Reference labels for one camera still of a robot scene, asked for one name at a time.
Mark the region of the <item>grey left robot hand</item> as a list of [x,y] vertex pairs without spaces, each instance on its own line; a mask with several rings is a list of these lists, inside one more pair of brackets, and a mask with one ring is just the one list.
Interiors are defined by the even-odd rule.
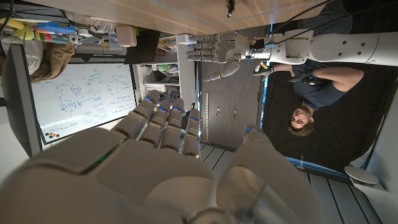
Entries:
[[195,41],[195,43],[188,45],[189,51],[186,53],[188,61],[223,64],[219,71],[203,77],[204,82],[235,73],[239,69],[240,61],[246,58],[248,51],[248,38],[236,31],[198,35],[190,37],[189,40]]

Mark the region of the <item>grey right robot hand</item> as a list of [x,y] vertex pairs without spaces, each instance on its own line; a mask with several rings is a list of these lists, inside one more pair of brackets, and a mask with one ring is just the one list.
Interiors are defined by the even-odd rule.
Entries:
[[219,178],[201,160],[199,117],[148,98],[114,128],[92,128],[1,183],[2,223],[324,223],[308,180],[255,125]]

